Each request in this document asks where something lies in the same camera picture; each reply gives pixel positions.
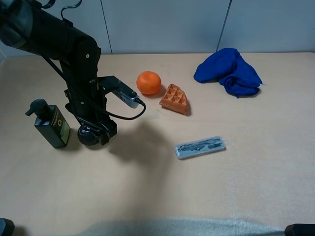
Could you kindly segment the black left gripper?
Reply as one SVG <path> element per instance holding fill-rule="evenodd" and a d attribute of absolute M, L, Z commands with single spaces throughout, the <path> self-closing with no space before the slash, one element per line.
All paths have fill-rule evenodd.
<path fill-rule="evenodd" d="M 100 110 L 106 108 L 107 100 L 99 87 L 98 77 L 76 77 L 72 73 L 66 73 L 65 76 L 69 80 L 65 91 L 69 103 L 65 107 L 80 126 L 86 125 L 93 131 L 97 144 L 107 144 L 117 134 L 117 125 Z"/>

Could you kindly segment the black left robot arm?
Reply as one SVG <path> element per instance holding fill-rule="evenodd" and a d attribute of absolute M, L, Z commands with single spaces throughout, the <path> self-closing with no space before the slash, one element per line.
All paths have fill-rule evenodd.
<path fill-rule="evenodd" d="M 79 141 L 104 145 L 117 133 L 106 113 L 106 98 L 97 77 L 101 49 L 67 19 L 44 11 L 36 0 L 0 2 L 0 40 L 11 48 L 42 56 L 65 80 L 66 109 L 80 123 Z"/>

